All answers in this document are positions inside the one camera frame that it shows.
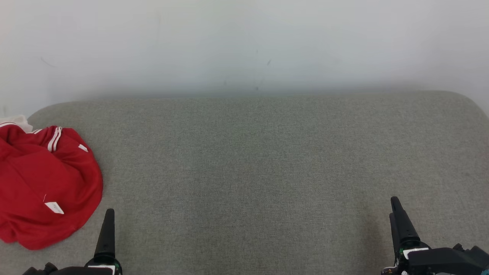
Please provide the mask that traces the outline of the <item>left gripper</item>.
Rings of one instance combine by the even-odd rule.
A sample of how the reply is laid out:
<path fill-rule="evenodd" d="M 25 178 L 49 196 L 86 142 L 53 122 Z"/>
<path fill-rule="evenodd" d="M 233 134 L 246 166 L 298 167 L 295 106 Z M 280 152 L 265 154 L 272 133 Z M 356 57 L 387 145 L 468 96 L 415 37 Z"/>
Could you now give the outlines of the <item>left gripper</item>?
<path fill-rule="evenodd" d="M 115 211 L 107 209 L 100 230 L 94 258 L 84 266 L 65 267 L 58 275 L 122 275 L 122 266 L 115 258 Z"/>

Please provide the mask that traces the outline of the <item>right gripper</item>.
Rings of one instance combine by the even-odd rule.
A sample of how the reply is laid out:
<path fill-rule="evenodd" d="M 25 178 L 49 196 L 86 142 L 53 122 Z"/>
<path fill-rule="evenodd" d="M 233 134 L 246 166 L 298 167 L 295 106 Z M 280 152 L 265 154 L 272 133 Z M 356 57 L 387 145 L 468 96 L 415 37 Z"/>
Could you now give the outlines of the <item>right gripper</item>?
<path fill-rule="evenodd" d="M 431 252 L 431 247 L 422 242 L 407 212 L 398 197 L 390 198 L 392 212 L 389 214 L 393 242 L 393 266 L 382 269 L 383 275 L 451 275 L 439 266 L 442 263 L 441 249 Z"/>

